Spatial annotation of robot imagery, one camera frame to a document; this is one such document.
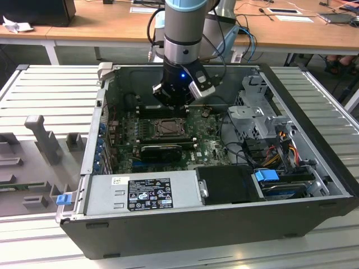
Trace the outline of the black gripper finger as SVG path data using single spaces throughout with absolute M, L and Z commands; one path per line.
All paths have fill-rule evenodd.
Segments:
M 190 114 L 192 103 L 195 101 L 195 98 L 193 96 L 186 97 L 185 104 L 184 104 L 184 115 L 187 118 L 187 116 Z
M 164 106 L 172 107 L 171 96 L 162 88 L 162 84 L 152 87 L 153 96 Z

